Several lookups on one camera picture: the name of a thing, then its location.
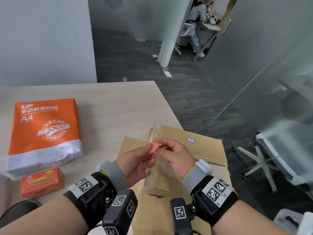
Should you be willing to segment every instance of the left hand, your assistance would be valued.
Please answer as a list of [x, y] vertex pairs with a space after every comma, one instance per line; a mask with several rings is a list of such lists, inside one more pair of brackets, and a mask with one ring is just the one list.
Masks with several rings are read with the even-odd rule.
[[115, 162], [123, 171], [128, 187], [151, 174], [150, 168], [156, 163], [156, 155], [148, 155], [151, 148], [151, 143], [148, 143], [144, 147], [125, 152], [116, 159]]

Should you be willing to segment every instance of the jeans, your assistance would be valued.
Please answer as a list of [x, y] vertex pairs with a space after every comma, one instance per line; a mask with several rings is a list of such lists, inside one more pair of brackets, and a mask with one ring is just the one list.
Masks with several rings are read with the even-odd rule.
[[194, 51], [199, 52], [200, 51], [200, 43], [199, 43], [199, 39], [198, 39], [196, 30], [194, 28], [192, 28], [186, 36], [188, 37], [188, 41], [191, 44], [191, 46], [193, 47]]

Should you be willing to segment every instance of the tabletop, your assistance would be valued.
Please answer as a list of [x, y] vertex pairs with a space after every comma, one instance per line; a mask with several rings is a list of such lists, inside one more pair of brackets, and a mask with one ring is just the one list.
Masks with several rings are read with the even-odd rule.
[[206, 24], [206, 23], [202, 23], [202, 24], [209, 30], [213, 30], [216, 32], [219, 32], [221, 30], [221, 28], [217, 25], [211, 25], [211, 24]]
[[[182, 129], [154, 81], [6, 88], [0, 91], [0, 173], [5, 172], [14, 103], [64, 98], [76, 100], [84, 156], [60, 166], [66, 187], [39, 198], [42, 203], [95, 172], [100, 162], [115, 160], [125, 136], [147, 140], [153, 123]], [[11, 204], [22, 200], [15, 183]]]

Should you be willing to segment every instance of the orange box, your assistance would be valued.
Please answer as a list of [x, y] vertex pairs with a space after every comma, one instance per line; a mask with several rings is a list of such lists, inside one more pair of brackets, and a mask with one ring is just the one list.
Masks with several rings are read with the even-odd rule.
[[55, 167], [24, 176], [21, 184], [21, 196], [34, 199], [64, 188], [64, 174], [58, 167]]
[[75, 99], [15, 103], [8, 173], [26, 175], [82, 156]]

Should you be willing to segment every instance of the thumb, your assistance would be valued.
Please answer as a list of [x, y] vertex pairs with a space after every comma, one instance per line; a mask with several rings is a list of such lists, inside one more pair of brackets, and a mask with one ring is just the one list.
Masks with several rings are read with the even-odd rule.
[[146, 146], [133, 149], [133, 150], [129, 151], [129, 153], [135, 158], [140, 158], [142, 156], [148, 155], [151, 148], [152, 148], [152, 145], [149, 142]]
[[165, 148], [158, 148], [156, 150], [156, 153], [168, 160], [169, 162], [174, 161], [175, 154], [172, 151], [166, 150]]

